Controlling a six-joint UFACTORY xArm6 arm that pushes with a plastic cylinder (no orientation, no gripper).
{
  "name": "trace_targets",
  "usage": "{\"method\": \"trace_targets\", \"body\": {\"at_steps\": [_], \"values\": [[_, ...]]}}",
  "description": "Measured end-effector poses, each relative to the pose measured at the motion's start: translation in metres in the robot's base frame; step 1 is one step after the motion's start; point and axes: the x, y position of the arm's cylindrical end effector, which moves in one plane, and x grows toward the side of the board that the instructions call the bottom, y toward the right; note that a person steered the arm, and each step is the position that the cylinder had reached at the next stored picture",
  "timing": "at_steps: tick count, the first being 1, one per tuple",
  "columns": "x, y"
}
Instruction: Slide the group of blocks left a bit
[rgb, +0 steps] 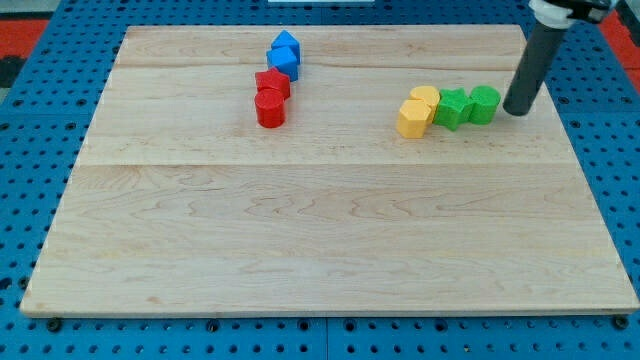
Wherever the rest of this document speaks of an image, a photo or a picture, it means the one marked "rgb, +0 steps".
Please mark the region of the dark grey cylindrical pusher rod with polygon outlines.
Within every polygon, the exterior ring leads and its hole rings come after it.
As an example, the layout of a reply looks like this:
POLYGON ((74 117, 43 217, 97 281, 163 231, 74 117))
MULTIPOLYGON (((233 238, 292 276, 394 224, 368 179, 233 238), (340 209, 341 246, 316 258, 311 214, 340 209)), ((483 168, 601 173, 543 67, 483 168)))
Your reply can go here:
POLYGON ((565 29, 536 21, 503 101, 507 113, 524 116, 530 112, 565 33, 565 29))

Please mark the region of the white and black rod mount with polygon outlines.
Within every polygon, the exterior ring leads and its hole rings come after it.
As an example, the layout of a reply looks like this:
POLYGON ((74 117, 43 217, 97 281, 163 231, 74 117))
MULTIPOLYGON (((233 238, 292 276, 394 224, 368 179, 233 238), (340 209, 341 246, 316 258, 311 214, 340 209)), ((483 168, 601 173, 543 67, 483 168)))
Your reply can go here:
POLYGON ((553 29, 569 29, 575 22, 601 23, 618 0, 529 0, 535 19, 553 29))

